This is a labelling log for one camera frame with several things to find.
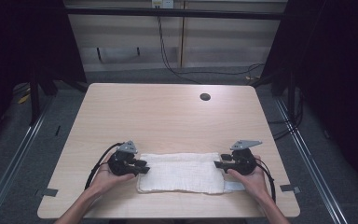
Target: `small round object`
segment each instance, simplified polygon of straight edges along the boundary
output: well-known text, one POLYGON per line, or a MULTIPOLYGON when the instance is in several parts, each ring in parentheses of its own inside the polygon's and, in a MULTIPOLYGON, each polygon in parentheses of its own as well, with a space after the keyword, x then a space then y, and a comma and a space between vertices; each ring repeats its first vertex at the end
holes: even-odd
POLYGON ((203 94, 200 95, 200 98, 203 101, 209 101, 209 100, 211 100, 211 95, 208 94, 208 93, 203 93, 203 94))

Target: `human hand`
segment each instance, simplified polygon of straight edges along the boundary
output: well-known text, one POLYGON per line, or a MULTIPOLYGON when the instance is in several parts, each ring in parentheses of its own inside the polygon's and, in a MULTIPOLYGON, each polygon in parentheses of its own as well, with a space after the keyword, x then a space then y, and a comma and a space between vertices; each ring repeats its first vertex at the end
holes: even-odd
MULTIPOLYGON (((257 159, 256 162, 260 164, 260 156, 255 155, 255 158, 257 159)), ((227 172, 240 180, 245 186, 245 190, 255 199, 260 199, 268 193, 264 172, 260 167, 256 166, 255 170, 249 175, 241 175, 233 169, 228 169, 227 172)))
POLYGON ((113 186, 120 182, 124 182, 135 177, 134 174, 126 174, 126 175, 114 175, 107 164, 107 161, 112 156, 112 153, 109 153, 104 159, 102 165, 98 169, 97 175, 92 180, 89 188, 96 190, 99 195, 105 194, 109 191, 113 186))

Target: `table top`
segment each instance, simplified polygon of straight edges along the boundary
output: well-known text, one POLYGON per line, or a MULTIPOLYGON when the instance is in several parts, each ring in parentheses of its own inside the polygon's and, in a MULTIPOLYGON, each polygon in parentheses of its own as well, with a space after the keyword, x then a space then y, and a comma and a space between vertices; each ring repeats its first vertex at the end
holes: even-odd
MULTIPOLYGON (((81 194, 90 170, 113 144, 132 140, 139 153, 230 153, 238 140, 260 140, 252 147, 275 179, 277 205, 287 217, 299 215, 281 157, 255 89, 246 86, 176 84, 92 84, 48 184, 42 218, 60 217, 81 194), (208 93, 209 101, 200 99, 208 93)), ((189 192, 139 193, 137 178, 97 200, 86 217, 184 218, 262 217, 245 191, 221 195, 189 192)))

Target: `white towel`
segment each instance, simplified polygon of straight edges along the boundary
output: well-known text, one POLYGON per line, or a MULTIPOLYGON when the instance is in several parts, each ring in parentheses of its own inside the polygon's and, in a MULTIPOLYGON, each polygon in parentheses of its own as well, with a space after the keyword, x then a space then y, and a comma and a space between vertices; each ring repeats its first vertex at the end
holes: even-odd
POLYGON ((220 161, 215 153, 142 154, 150 170, 139 174, 137 189, 140 192, 183 190, 219 194, 225 192, 221 169, 213 161, 220 161))

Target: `gray carpet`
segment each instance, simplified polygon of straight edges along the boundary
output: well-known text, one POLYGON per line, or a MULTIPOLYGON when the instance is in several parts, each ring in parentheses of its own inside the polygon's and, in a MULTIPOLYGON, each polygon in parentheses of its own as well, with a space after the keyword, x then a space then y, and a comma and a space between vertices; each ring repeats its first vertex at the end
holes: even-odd
MULTIPOLYGON (((238 73, 246 68, 191 68, 186 71, 214 71, 238 73)), ((256 69, 252 76, 259 74, 256 69)), ((89 84, 93 82, 122 83, 183 83, 195 84, 179 78, 166 69, 134 70, 125 72, 99 72, 87 74, 89 84)), ((187 74, 181 75, 202 84, 246 85, 249 80, 242 75, 187 74)), ((45 121, 35 138, 20 172, 0 208, 0 223, 51 223, 37 216, 41 198, 35 196, 38 189, 47 187, 55 165, 60 157, 66 138, 76 118, 84 93, 58 83, 59 92, 53 100, 45 121)), ((267 120, 282 120, 272 98, 269 85, 256 89, 267 120)), ((7 111, 7 121, 0 132, 0 176, 14 155, 24 136, 30 118, 29 102, 25 105, 12 104, 7 111)), ((285 129, 284 124, 270 124, 272 133, 285 129)), ((337 197, 350 223, 358 223, 358 175, 342 158, 334 141, 324 136, 324 126, 305 103, 304 118, 299 127, 310 151, 317 161, 326 182, 337 197)), ((290 135, 278 140, 277 147, 293 186, 301 188, 296 195, 301 214, 292 218, 292 223, 333 223, 322 197, 313 183, 290 135)), ((84 223, 107 223, 107 220, 85 220, 84 223)), ((264 218, 251 218, 248 223, 267 223, 264 218)))

